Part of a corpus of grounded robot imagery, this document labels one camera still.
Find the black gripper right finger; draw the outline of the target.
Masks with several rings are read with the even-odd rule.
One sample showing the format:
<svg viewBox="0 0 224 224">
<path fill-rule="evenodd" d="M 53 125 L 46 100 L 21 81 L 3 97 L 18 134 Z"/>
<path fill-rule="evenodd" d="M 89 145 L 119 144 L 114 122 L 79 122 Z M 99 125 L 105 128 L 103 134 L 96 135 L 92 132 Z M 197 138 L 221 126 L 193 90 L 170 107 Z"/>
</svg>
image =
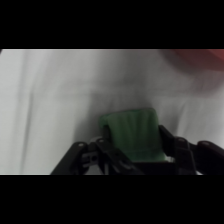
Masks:
<svg viewBox="0 0 224 224">
<path fill-rule="evenodd" d="M 175 160 L 178 175 L 224 175 L 224 149 L 209 141 L 192 144 L 159 126 L 164 153 Z"/>
</svg>

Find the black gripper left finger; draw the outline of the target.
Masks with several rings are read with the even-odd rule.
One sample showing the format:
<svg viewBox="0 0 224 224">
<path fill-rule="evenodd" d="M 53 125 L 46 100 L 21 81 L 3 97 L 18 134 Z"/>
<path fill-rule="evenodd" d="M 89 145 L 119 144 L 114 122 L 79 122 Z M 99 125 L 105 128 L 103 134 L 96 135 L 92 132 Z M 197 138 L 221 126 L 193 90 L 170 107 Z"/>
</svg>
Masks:
<svg viewBox="0 0 224 224">
<path fill-rule="evenodd" d="M 104 138 L 89 144 L 73 143 L 51 174 L 84 175 L 93 166 L 103 175 L 143 175 L 122 151 Z"/>
</svg>

